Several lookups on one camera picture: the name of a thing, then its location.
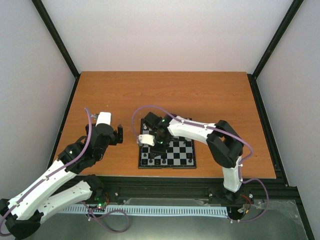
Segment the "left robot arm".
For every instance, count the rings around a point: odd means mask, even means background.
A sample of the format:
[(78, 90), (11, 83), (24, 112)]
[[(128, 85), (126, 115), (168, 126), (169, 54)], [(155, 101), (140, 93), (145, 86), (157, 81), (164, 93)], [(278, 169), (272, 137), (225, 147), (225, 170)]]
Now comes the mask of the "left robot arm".
[(84, 169), (100, 161), (108, 146), (123, 142), (123, 127), (114, 130), (105, 123), (88, 124), (86, 135), (69, 144), (31, 186), (11, 199), (1, 199), (1, 223), (8, 235), (23, 240), (34, 234), (49, 218), (76, 203), (102, 200), (104, 185), (94, 174), (87, 175), (74, 186), (56, 192)]

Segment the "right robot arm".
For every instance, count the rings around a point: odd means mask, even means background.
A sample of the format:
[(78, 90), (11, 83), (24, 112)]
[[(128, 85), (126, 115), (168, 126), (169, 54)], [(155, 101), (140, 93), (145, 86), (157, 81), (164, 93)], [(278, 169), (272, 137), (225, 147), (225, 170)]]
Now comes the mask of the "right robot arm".
[(154, 155), (163, 155), (169, 142), (176, 137), (203, 143), (208, 146), (215, 162), (222, 167), (223, 187), (233, 193), (240, 190), (242, 177), (239, 165), (244, 144), (226, 121), (203, 123), (170, 113), (160, 117), (152, 112), (149, 112), (143, 121), (152, 133), (138, 135), (139, 145), (148, 145)]

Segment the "black bishop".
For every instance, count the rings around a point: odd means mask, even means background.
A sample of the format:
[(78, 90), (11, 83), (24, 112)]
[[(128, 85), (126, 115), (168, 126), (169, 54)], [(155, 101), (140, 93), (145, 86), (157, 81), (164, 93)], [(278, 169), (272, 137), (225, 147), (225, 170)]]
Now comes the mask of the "black bishop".
[(193, 158), (193, 155), (192, 155), (191, 153), (187, 153), (187, 154), (186, 154), (186, 157), (187, 157), (188, 159), (192, 159), (192, 158)]

